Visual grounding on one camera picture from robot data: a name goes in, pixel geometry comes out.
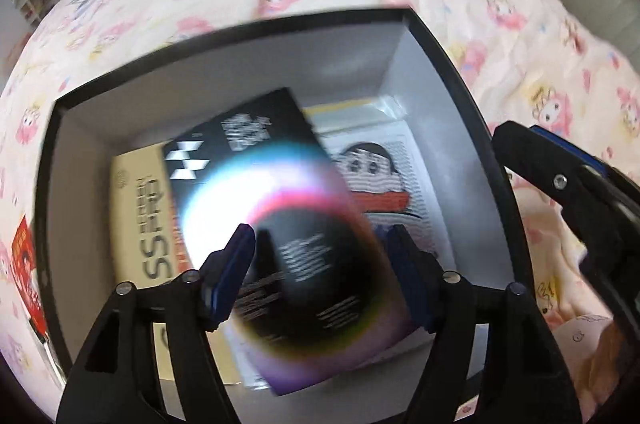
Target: book cover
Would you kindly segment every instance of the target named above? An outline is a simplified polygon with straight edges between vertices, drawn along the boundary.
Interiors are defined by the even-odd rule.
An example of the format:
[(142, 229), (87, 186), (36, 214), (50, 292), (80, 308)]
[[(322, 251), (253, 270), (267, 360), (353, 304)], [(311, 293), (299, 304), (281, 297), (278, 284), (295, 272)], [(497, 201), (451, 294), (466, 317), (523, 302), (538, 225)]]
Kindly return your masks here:
[(370, 223), (287, 90), (163, 148), (195, 266), (241, 223), (258, 234), (232, 321), (277, 394), (364, 361), (414, 326)]

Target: bed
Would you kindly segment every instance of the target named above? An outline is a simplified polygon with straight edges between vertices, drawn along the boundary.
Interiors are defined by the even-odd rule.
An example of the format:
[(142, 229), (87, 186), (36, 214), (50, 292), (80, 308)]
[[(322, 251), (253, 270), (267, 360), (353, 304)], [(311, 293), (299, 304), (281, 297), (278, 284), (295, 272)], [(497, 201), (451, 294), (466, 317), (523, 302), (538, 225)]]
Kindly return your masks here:
[[(29, 40), (0, 98), (0, 254), (11, 248), (23, 216), (33, 218), (44, 128), (57, 97), (211, 30), (371, 6), (417, 11), (455, 63), (490, 131), (508, 119), (539, 124), (640, 181), (638, 75), (622, 52), (594, 37), (560, 0), (62, 0)], [(551, 328), (588, 315), (607, 319), (609, 311), (581, 280), (583, 248), (558, 207), (523, 179), (511, 174), (511, 180), (538, 306)], [(34, 341), (14, 283), (8, 274), (2, 279), (0, 348), (25, 390), (53, 417), (63, 387)], [(586, 414), (598, 399), (587, 392)]]

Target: cartoon print fabric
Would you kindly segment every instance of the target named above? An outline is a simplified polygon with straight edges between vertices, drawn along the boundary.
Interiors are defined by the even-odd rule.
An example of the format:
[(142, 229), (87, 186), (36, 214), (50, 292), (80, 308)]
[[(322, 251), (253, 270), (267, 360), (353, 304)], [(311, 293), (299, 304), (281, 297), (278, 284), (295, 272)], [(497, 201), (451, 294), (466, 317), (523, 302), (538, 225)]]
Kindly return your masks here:
[[(28, 41), (0, 98), (0, 241), (8, 246), (22, 218), (33, 219), (40, 148), (51, 106), (61, 94), (214, 29), (277, 15), (372, 6), (417, 11), (459, 69), (490, 128), (507, 119), (539, 123), (640, 180), (638, 75), (558, 0), (62, 0)], [(353, 151), (371, 161), (372, 155)], [(389, 170), (392, 191), (397, 182)], [(516, 197), (526, 219), (536, 284), (542, 285), (539, 306), (546, 308), (548, 320), (557, 324), (581, 314), (608, 315), (580, 279), (583, 248), (562, 223), (558, 207), (525, 184), (516, 188)], [(15, 283), (0, 281), (0, 327), (22, 351), (7, 338), (0, 339), (0, 348), (5, 357), (28, 358), (14, 360), (12, 369), (53, 417), (61, 388), (25, 311), (14, 315), (14, 305), (21, 304)]]
[(419, 249), (455, 269), (429, 173), (404, 121), (354, 128), (321, 141), (373, 226), (402, 224)]

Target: white logo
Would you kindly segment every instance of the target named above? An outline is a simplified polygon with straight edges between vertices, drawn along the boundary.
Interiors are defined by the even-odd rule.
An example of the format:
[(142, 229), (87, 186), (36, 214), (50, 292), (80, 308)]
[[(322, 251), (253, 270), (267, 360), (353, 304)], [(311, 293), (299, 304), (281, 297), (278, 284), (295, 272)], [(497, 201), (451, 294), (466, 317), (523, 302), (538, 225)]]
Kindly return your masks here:
[(271, 125), (268, 117), (254, 120), (249, 114), (236, 114), (222, 121), (222, 129), (232, 151), (242, 151), (269, 139), (269, 132), (265, 128), (268, 125)]
[(171, 174), (172, 179), (176, 180), (193, 180), (196, 178), (194, 173), (203, 169), (209, 159), (190, 159), (189, 152), (196, 151), (202, 141), (178, 141), (178, 149), (169, 152), (165, 160), (181, 160), (184, 168), (178, 168)]

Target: white wall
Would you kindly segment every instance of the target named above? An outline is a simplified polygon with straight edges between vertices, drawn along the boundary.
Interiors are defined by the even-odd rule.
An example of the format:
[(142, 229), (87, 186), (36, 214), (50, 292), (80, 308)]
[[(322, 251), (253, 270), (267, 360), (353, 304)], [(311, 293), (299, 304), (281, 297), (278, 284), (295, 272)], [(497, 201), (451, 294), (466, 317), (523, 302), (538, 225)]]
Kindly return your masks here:
[(20, 43), (31, 32), (29, 24), (14, 8), (12, 0), (0, 0), (0, 90), (9, 79)]

